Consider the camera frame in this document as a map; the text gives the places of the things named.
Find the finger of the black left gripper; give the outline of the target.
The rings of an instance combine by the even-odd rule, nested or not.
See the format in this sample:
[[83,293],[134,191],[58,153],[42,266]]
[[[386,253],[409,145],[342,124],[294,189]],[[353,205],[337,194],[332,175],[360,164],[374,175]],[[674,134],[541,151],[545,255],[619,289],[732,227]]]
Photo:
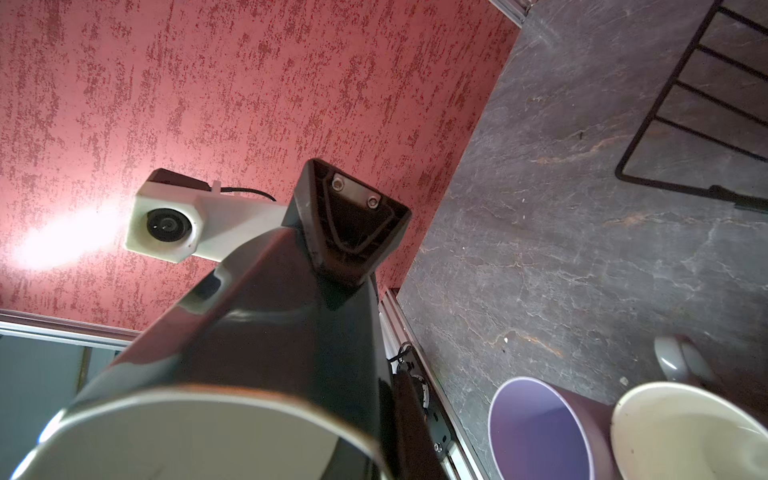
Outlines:
[[313,158],[302,168],[282,225],[301,232],[318,274],[358,287],[398,248],[411,217],[404,204]]

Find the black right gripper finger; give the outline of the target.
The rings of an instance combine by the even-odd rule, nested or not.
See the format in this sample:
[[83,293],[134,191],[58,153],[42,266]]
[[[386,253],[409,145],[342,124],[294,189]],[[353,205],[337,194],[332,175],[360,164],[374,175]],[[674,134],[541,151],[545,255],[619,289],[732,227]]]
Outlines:
[[398,478],[446,480],[410,375],[398,370],[392,383]]

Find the dark green white-inside mug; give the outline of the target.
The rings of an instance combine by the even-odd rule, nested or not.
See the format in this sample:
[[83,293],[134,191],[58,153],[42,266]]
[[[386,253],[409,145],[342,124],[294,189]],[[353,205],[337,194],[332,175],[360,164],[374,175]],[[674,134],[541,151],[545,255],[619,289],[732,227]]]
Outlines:
[[229,254],[48,423],[17,479],[391,479],[377,294],[280,227]]

